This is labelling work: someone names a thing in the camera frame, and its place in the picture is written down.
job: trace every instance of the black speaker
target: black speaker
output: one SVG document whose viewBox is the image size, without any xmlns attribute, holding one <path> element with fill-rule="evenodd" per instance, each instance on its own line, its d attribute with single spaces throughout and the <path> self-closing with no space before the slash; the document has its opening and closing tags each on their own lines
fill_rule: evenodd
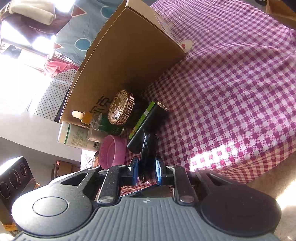
<svg viewBox="0 0 296 241">
<path fill-rule="evenodd" d="M 24 193 L 32 191 L 36 181 L 24 157 L 16 157 L 0 166 L 0 222 L 12 224 L 11 207 Z"/>
</svg>

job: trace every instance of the pink cup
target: pink cup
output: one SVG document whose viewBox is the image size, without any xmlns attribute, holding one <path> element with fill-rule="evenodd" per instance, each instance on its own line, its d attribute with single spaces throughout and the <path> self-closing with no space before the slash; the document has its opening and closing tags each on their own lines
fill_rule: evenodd
<svg viewBox="0 0 296 241">
<path fill-rule="evenodd" d="M 103 169 L 124 164 L 127 140 L 117 136 L 106 136 L 99 152 L 99 165 Z"/>
</svg>

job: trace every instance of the checkered tablecloth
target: checkered tablecloth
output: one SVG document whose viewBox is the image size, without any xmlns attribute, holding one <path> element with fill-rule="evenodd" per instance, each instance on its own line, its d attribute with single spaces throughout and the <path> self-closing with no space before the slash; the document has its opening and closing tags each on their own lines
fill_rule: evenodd
<svg viewBox="0 0 296 241">
<path fill-rule="evenodd" d="M 188 51 L 144 92 L 171 109 L 159 132 L 165 163 L 245 183 L 295 151 L 296 31 L 240 0 L 152 7 Z"/>
</svg>

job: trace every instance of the red triangle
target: red triangle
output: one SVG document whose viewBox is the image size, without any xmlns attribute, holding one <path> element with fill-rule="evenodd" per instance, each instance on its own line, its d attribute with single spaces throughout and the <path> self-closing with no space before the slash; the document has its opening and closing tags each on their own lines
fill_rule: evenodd
<svg viewBox="0 0 296 241">
<path fill-rule="evenodd" d="M 54 43 L 54 49 L 61 49 L 61 48 L 63 48 L 62 45 Z"/>
<path fill-rule="evenodd" d="M 83 14 L 87 14 L 87 12 L 81 9 L 80 7 L 78 7 L 77 5 L 74 5 L 72 10 L 72 17 L 83 15 Z"/>
</svg>

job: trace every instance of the green label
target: green label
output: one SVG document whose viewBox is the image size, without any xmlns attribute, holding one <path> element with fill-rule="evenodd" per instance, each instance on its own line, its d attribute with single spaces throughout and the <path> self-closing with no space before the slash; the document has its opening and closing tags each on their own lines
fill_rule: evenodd
<svg viewBox="0 0 296 241">
<path fill-rule="evenodd" d="M 152 107 L 154 106 L 155 102 L 152 101 L 150 103 L 150 105 L 148 106 L 148 108 L 144 111 L 144 113 L 142 114 L 142 116 L 140 117 L 140 119 L 138 120 L 137 124 L 135 125 L 135 127 L 133 128 L 133 130 L 131 131 L 131 133 L 129 134 L 129 139 L 131 139 L 133 137 L 133 135 L 136 133 L 136 131 L 140 128 L 141 124 L 143 123 L 143 121 L 145 120 L 146 116 L 148 115 L 149 111 L 151 111 Z"/>
<path fill-rule="evenodd" d="M 102 114 L 102 120 L 99 127 L 100 131 L 106 132 L 109 135 L 118 136 L 123 130 L 123 126 L 111 124 L 108 120 L 108 114 Z"/>
</svg>

